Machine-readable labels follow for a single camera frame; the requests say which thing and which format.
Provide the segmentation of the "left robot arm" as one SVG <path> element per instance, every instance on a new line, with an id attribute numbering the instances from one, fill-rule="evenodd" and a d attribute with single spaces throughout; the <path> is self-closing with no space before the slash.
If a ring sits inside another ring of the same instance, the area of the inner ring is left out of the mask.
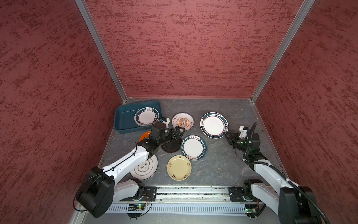
<path id="1" fill-rule="evenodd" d="M 144 185 L 141 181 L 121 180 L 131 170 L 153 157 L 159 149 L 167 153 L 178 151 L 185 131 L 182 127 L 169 129 L 163 122 L 156 122 L 149 136 L 136 143 L 128 154 L 104 168 L 95 166 L 90 169 L 73 201 L 79 202 L 84 211 L 98 218 L 110 208 L 114 200 L 142 197 Z"/>

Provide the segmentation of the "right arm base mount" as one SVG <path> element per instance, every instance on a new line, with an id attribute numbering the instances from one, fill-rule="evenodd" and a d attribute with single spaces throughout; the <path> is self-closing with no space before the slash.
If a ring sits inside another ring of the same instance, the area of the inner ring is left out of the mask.
<path id="1" fill-rule="evenodd" d="M 229 187 L 228 195 L 231 202 L 256 202 L 257 198 L 252 195 L 251 187 Z"/>

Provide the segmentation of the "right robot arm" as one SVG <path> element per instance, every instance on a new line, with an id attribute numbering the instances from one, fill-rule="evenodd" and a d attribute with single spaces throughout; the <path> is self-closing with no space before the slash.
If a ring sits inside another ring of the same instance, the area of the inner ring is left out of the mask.
<path id="1" fill-rule="evenodd" d="M 240 133 L 225 133 L 225 137 L 234 150 L 243 152 L 243 162 L 266 181 L 245 181 L 244 197 L 262 201 L 282 224 L 330 222 L 318 207 L 313 191 L 290 180 L 261 153 L 261 141 L 257 133 L 249 131 L 244 139 Z"/>

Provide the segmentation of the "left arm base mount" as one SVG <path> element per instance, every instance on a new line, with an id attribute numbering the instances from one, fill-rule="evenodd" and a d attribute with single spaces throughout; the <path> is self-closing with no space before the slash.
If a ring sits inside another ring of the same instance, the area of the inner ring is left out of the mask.
<path id="1" fill-rule="evenodd" d="M 157 195 L 157 187 L 143 187 L 140 188 L 139 193 L 137 193 L 134 197 L 130 198 L 130 201 L 134 201 L 134 202 L 144 202 L 144 201 L 149 201 L 149 202 L 154 202 L 156 200 L 156 195 Z"/>

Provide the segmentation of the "small green rimmed plate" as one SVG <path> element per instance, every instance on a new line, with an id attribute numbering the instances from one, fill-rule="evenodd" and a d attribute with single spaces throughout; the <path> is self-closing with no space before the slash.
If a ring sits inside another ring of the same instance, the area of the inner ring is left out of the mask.
<path id="1" fill-rule="evenodd" d="M 229 129 L 227 119 L 216 112 L 209 112 L 200 119 L 200 128 L 202 132 L 209 138 L 220 139 L 224 137 Z"/>

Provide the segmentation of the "large green red rimmed plate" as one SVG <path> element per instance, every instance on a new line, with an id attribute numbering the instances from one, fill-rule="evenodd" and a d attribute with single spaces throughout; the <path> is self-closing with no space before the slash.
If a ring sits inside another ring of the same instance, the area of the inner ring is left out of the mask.
<path id="1" fill-rule="evenodd" d="M 151 126 L 159 119 L 159 112 L 152 107 L 139 109 L 134 115 L 134 121 L 138 126 Z"/>

